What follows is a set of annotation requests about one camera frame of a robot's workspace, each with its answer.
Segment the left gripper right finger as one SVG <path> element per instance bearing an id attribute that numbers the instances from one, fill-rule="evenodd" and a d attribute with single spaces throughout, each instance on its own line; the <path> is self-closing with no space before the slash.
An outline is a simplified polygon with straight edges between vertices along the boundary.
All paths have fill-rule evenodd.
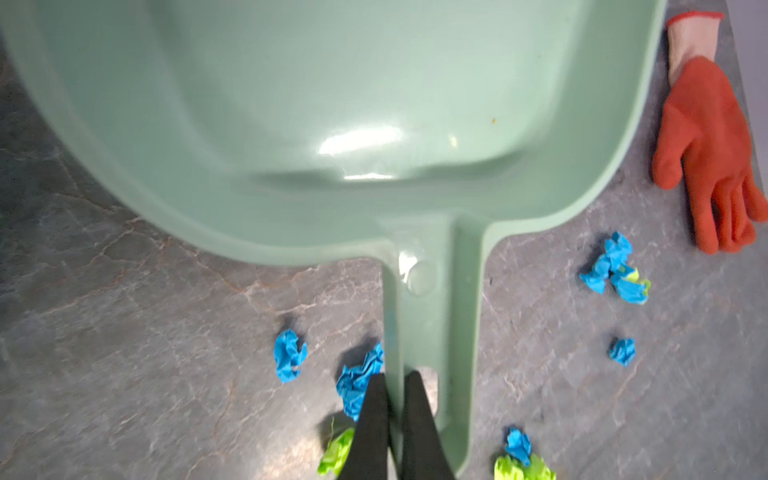
<path id="1" fill-rule="evenodd" d="M 416 370 L 405 378 L 401 426 L 401 479 L 454 480 L 455 476 L 440 443 L 422 376 Z"/>

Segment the mint green dustpan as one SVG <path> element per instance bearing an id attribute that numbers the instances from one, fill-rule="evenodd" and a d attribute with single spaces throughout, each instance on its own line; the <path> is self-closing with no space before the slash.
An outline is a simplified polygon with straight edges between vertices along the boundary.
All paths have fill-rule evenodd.
<path id="1" fill-rule="evenodd" d="M 471 451 L 485 262 L 585 209 L 644 108 L 662 1 L 5 1 L 90 174 L 235 260 L 382 266 L 393 450 Z"/>

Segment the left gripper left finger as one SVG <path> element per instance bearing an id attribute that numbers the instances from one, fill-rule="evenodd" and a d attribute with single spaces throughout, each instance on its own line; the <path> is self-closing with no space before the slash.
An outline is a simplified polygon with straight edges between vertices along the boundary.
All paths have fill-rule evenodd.
<path id="1" fill-rule="evenodd" d="M 354 438 L 339 480 L 387 479 L 389 401 L 385 375 L 370 378 Z"/>

